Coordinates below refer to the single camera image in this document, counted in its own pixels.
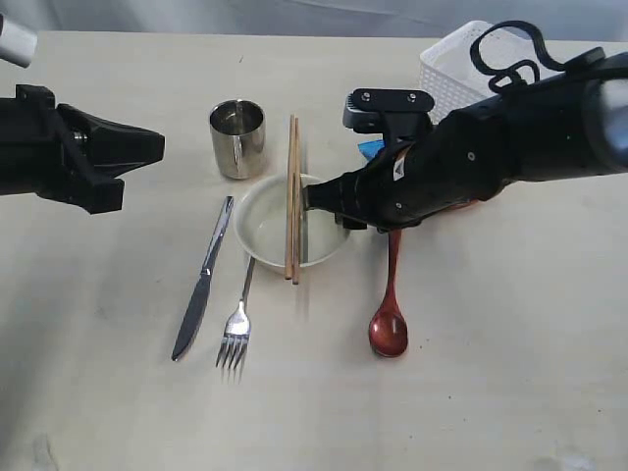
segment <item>white bowl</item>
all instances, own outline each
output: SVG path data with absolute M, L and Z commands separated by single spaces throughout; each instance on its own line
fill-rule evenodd
M 301 174 L 303 185 L 321 180 Z M 244 250 L 274 272 L 283 273 L 286 251 L 287 178 L 276 175 L 256 183 L 235 208 L 235 236 Z M 307 256 L 301 268 L 334 255 L 349 237 L 326 211 L 307 212 Z

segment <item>spoon handle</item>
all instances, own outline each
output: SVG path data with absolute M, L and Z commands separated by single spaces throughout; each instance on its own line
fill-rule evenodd
M 401 245 L 401 229 L 389 232 L 389 280 L 386 284 L 386 297 L 394 296 L 394 281 L 396 278 L 396 261 Z

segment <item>chopstick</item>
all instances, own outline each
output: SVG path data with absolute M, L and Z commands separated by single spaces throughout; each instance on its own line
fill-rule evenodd
M 292 284 L 298 285 L 301 270 L 301 134 L 294 119 L 294 210 L 292 229 Z
M 288 145 L 288 199 L 286 214 L 286 258 L 284 262 L 284 278 L 292 279 L 292 253 L 294 244 L 294 164 L 295 164 L 295 132 L 296 117 L 290 115 L 290 137 Z

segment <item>white sticker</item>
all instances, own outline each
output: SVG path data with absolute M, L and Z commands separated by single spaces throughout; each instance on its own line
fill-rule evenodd
M 400 159 L 394 162 L 392 166 L 392 181 L 396 182 L 397 180 L 401 180 L 405 176 L 405 171 L 403 169 L 405 164 L 405 155 Z

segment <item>blue object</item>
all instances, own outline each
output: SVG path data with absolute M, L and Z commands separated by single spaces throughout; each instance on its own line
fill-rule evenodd
M 375 158 L 377 153 L 384 148 L 384 141 L 382 139 L 369 140 L 368 142 L 357 144 L 357 148 L 366 160 L 370 162 Z

